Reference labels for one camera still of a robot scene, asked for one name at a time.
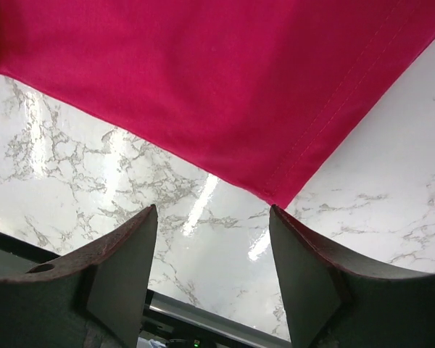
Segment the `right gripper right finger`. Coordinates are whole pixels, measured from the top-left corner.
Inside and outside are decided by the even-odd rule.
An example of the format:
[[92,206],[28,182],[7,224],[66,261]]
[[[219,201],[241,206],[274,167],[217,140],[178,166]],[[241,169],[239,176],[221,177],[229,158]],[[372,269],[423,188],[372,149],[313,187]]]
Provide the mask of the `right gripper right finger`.
[[293,347],[435,347],[435,273],[367,257],[278,206],[269,231]]

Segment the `pink red t shirt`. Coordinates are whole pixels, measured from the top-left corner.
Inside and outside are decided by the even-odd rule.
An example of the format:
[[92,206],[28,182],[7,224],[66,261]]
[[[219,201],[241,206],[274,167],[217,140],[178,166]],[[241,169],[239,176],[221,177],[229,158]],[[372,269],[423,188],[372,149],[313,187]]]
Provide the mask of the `pink red t shirt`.
[[0,1],[0,75],[286,207],[435,39],[435,1]]

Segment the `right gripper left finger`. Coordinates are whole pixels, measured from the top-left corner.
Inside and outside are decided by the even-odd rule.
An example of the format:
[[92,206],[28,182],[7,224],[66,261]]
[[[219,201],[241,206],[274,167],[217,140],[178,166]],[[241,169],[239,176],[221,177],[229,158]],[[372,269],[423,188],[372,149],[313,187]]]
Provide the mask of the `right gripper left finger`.
[[134,347],[157,237],[149,206],[58,256],[0,233],[0,347]]

